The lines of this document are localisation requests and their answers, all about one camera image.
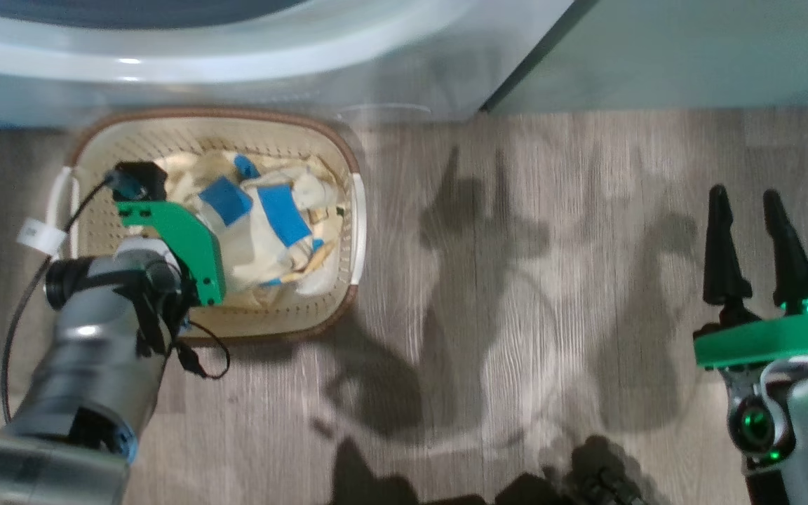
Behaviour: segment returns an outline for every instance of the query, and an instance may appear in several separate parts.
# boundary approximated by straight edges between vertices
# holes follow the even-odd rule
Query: basket rim
[[[123,112],[112,114],[96,121],[80,134],[76,147],[67,156],[67,166],[76,167],[80,156],[83,156],[86,147],[102,131],[121,123],[145,121],[145,119],[176,119],[176,118],[212,118],[212,119],[251,119],[251,121],[268,121],[308,128],[327,137],[337,148],[349,166],[351,173],[360,173],[360,164],[357,157],[344,138],[335,129],[326,123],[297,114],[285,112],[266,111],[265,109],[231,109],[222,107],[168,107],[161,109],[145,109],[137,112]]]
[[[102,131],[115,125],[128,123],[133,121],[145,121],[145,119],[176,119],[176,118],[212,118],[212,119],[252,119],[253,121],[269,121],[282,124],[288,124],[297,127],[308,128],[316,131],[318,134],[323,135],[342,154],[350,173],[355,175],[360,173],[360,166],[357,163],[357,157],[349,144],[341,137],[339,132],[331,128],[323,122],[311,119],[297,114],[288,114],[285,112],[266,111],[265,109],[238,109],[238,108],[221,108],[221,107],[169,107],[159,109],[145,109],[144,111],[137,112],[123,112],[119,114],[112,114],[105,118],[96,121],[89,128],[84,129],[78,137],[76,147],[71,150],[67,156],[67,166],[76,168],[77,162],[83,156],[86,147],[94,140]],[[339,306],[334,310],[326,319],[320,323],[314,324],[309,328],[301,330],[292,330],[292,332],[272,333],[272,335],[248,335],[248,336],[233,336],[224,337],[226,342],[263,342],[270,339],[307,339],[320,335],[328,328],[333,326],[343,314],[349,312],[354,304],[357,285],[349,285],[347,291],[342,298]],[[186,336],[183,337],[185,341],[197,344],[207,345],[212,343],[208,337],[199,336]]]

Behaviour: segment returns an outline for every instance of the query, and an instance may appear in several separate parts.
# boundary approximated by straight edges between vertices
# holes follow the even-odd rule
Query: cabinet
[[[492,112],[808,105],[808,0],[597,0],[562,25]]]

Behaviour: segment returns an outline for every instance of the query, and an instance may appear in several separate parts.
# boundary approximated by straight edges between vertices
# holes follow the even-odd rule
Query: plastic basket
[[[353,303],[366,246],[365,191],[357,160],[327,125],[247,109],[153,109],[112,116],[87,131],[67,160],[77,181],[73,201],[90,191],[119,161],[150,161],[177,152],[201,154],[211,149],[301,158],[317,154],[336,175],[349,211],[339,241],[339,268],[327,294],[303,297],[285,290],[267,310],[196,307],[190,316],[222,338],[318,335]],[[126,233],[112,198],[103,191],[77,220],[73,255],[114,253]],[[187,338],[205,336],[190,332]]]

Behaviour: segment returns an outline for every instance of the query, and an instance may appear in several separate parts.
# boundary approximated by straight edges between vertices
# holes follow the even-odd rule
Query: dryer
[[[471,117],[572,0],[0,0],[0,126],[168,105]]]

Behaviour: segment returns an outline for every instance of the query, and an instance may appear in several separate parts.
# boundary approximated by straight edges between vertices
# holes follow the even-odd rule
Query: green bracket
[[[118,201],[118,215],[125,227],[153,227],[171,252],[189,268],[203,306],[224,301],[227,280],[220,244],[202,221],[182,205],[171,201]]]
[[[808,355],[808,314],[744,324],[698,337],[696,364],[725,368]]]

